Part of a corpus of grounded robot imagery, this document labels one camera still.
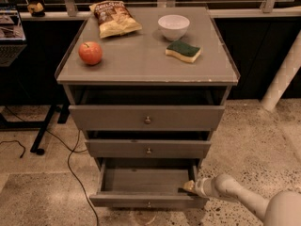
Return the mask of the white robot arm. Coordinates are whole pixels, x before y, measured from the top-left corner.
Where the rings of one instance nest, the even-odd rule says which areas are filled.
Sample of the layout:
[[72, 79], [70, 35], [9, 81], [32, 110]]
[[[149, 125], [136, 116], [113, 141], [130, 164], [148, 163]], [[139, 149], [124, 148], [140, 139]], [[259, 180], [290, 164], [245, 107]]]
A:
[[263, 226], [301, 226], [301, 194], [281, 191], [270, 200], [246, 189], [228, 174], [214, 178], [198, 178], [183, 189], [201, 198], [236, 200], [257, 217]]

